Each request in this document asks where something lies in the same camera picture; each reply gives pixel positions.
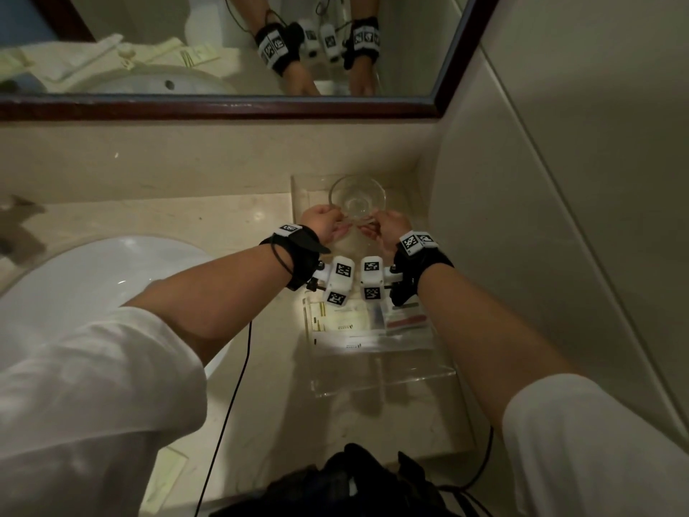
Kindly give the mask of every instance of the hand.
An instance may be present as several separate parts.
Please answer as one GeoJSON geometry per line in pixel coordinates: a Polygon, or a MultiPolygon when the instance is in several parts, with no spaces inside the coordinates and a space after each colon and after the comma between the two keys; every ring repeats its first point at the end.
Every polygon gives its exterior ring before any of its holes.
{"type": "Polygon", "coordinates": [[[374,223],[361,225],[359,230],[367,238],[378,242],[383,258],[392,262],[400,238],[411,230],[409,219],[394,210],[374,210],[374,223]]]}
{"type": "Polygon", "coordinates": [[[349,232],[351,224],[341,223],[344,216],[335,205],[316,205],[302,214],[299,224],[313,230],[321,244],[329,244],[349,232]]]}
{"type": "Polygon", "coordinates": [[[287,83],[287,93],[290,96],[320,96],[311,73],[301,61],[290,63],[282,73],[282,77],[287,83]]]}
{"type": "Polygon", "coordinates": [[[349,71],[349,92],[353,96],[375,95],[374,62],[368,56],[359,56],[349,71]]]}

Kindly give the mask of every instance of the forearm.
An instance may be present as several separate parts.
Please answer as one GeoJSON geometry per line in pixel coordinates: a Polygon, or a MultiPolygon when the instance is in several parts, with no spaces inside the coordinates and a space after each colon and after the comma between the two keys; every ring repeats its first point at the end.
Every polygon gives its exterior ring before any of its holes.
{"type": "Polygon", "coordinates": [[[278,21],[278,18],[270,12],[268,0],[231,0],[239,14],[249,26],[249,30],[255,36],[267,23],[278,21]]]}
{"type": "MultiPolygon", "coordinates": [[[[286,250],[275,247],[291,269],[286,250]]],[[[125,304],[156,314],[206,364],[289,282],[269,244],[190,268],[125,304]]]]}
{"type": "Polygon", "coordinates": [[[547,339],[452,267],[426,269],[418,295],[498,432],[519,390],[556,373],[578,373],[547,339]]]}
{"type": "Polygon", "coordinates": [[[353,20],[362,20],[378,15],[380,0],[351,0],[350,3],[353,20]]]}

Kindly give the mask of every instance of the white sleeve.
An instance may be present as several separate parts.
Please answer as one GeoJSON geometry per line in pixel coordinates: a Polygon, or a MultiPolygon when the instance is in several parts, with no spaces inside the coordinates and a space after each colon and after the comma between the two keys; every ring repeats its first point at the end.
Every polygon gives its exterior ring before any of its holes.
{"type": "Polygon", "coordinates": [[[158,450],[206,404],[200,360],[145,310],[45,344],[0,373],[0,513],[133,514],[158,450]]]}
{"type": "Polygon", "coordinates": [[[521,513],[689,515],[689,456],[589,379],[529,385],[502,430],[521,513]]]}

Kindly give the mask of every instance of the wristband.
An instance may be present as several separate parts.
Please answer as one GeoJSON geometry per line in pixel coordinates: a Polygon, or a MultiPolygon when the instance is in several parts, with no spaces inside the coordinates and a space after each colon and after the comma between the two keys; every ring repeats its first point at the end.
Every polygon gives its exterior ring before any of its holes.
{"type": "Polygon", "coordinates": [[[292,279],[287,284],[290,290],[297,290],[307,283],[318,268],[320,255],[330,253],[330,250],[320,243],[316,233],[304,225],[282,225],[260,244],[270,244],[275,257],[292,275],[292,279]],[[292,258],[294,270],[290,271],[285,262],[280,259],[275,251],[275,245],[287,250],[292,258]]]}
{"type": "Polygon", "coordinates": [[[371,16],[351,23],[349,38],[344,43],[344,68],[349,70],[359,56],[368,56],[373,63],[380,54],[380,30],[378,18],[371,16]]]}
{"type": "Polygon", "coordinates": [[[269,23],[256,33],[258,55],[263,63],[282,76],[287,66],[299,61],[299,47],[304,41],[304,30],[298,23],[287,27],[269,23]]]}
{"type": "Polygon", "coordinates": [[[396,307],[405,304],[412,295],[418,292],[419,279],[424,271],[436,263],[454,267],[428,232],[404,234],[397,244],[393,273],[402,273],[402,280],[393,283],[390,299],[396,307]]]}

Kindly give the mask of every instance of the glass bowl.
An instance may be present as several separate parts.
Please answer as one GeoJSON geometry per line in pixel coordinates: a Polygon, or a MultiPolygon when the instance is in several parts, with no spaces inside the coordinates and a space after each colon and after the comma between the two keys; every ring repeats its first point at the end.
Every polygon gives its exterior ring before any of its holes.
{"type": "Polygon", "coordinates": [[[368,176],[345,176],[335,181],[328,201],[340,207],[352,223],[363,224],[374,209],[385,209],[385,189],[368,176]]]}

